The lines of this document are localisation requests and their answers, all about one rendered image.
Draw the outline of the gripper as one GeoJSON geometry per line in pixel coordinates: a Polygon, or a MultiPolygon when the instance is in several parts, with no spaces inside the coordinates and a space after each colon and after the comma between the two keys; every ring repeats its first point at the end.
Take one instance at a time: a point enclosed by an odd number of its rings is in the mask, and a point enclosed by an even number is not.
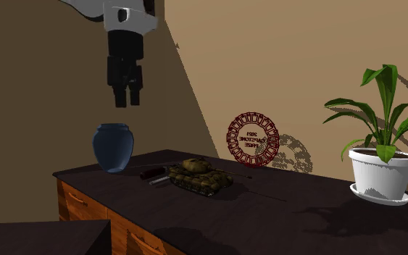
{"type": "Polygon", "coordinates": [[[113,89],[115,106],[127,106],[126,85],[130,87],[130,105],[140,105],[143,59],[143,36],[129,30],[111,30],[108,35],[107,83],[113,89]]]}

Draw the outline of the dark blue vase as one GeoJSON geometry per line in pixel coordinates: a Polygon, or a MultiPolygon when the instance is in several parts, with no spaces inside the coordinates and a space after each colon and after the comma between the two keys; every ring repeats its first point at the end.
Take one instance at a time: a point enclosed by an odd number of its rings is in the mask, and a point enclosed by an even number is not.
{"type": "Polygon", "coordinates": [[[134,137],[124,123],[105,123],[97,127],[92,146],[97,162],[105,172],[125,169],[133,153],[134,137]]]}

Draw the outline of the olive camouflage toy tank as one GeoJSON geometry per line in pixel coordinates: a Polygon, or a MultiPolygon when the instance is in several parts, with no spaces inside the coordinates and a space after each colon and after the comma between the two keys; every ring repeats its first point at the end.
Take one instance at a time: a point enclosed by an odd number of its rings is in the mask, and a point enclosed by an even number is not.
{"type": "Polygon", "coordinates": [[[232,175],[240,176],[215,168],[204,158],[185,159],[166,170],[172,184],[203,196],[215,195],[233,184],[232,175]]]}

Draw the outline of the dark red round openwork plaque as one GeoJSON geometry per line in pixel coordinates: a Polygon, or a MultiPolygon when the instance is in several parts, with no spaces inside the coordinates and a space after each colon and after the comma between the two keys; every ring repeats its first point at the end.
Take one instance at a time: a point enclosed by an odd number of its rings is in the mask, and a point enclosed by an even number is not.
{"type": "Polygon", "coordinates": [[[269,164],[279,149],[274,122],[257,112],[238,115],[229,125],[226,142],[234,158],[250,167],[269,164]]]}

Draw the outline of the wooden chest of drawers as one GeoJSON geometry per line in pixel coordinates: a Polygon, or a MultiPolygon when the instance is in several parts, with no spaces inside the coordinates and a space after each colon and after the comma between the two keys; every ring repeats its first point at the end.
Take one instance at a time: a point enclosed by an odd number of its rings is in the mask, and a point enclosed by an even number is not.
{"type": "Polygon", "coordinates": [[[344,180],[216,158],[234,182],[210,197],[140,179],[187,158],[163,150],[116,174],[57,172],[59,216],[110,220],[113,255],[408,255],[408,204],[365,201],[344,180]]]}

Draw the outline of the green plant in white pot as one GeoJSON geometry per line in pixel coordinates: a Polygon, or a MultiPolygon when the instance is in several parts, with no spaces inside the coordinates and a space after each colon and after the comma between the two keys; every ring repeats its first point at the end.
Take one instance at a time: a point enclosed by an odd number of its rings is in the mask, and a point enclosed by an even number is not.
{"type": "Polygon", "coordinates": [[[360,198],[376,204],[394,205],[408,203],[405,190],[408,185],[408,154],[398,151],[395,143],[408,131],[408,103],[393,107],[398,70],[395,65],[385,64],[379,70],[365,70],[361,85],[372,80],[377,83],[383,105],[384,127],[378,125],[376,113],[369,104],[352,99],[337,98],[327,101],[324,107],[355,106],[364,117],[345,110],[325,121],[349,116],[363,121],[370,130],[362,140],[347,143],[343,151],[349,152],[355,184],[350,189],[360,198]]]}

